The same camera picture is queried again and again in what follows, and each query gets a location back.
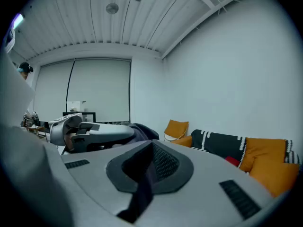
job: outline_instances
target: window shade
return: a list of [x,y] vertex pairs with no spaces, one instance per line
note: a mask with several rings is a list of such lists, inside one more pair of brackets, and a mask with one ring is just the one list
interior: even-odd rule
[[97,122],[128,121],[129,74],[129,61],[76,60],[67,101],[86,101]]
[[49,122],[62,117],[68,80],[73,61],[61,62],[40,69],[36,85],[34,110],[40,121]]

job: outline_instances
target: black cord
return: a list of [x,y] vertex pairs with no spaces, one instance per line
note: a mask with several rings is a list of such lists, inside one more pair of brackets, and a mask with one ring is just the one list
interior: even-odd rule
[[[74,69],[75,61],[76,60],[74,59],[74,63],[72,64],[72,68],[71,68],[71,73],[72,73],[72,70]],[[66,100],[65,100],[65,112],[67,112],[67,97],[68,97],[68,88],[70,87],[70,81],[71,81],[71,73],[70,73],[70,78],[68,79],[68,84],[67,84]]]

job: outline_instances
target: fluorescent light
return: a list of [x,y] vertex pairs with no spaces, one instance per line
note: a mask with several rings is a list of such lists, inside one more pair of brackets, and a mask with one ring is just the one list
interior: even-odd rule
[[13,21],[13,25],[14,25],[14,29],[17,28],[17,26],[22,22],[23,20],[23,16],[21,14],[18,14],[14,21]]

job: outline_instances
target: ceiling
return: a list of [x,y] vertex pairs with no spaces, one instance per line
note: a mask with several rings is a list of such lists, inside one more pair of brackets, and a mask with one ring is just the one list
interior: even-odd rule
[[[31,0],[21,11],[14,62],[69,48],[111,48],[164,58],[190,31],[233,0]],[[109,3],[119,11],[106,12]]]

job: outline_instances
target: red cushion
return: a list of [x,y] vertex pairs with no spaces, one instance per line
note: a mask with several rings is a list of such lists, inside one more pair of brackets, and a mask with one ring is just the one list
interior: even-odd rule
[[238,165],[240,164],[240,161],[238,161],[232,157],[227,157],[227,158],[225,158],[225,160],[227,160],[229,163],[232,163],[236,167],[238,167]]

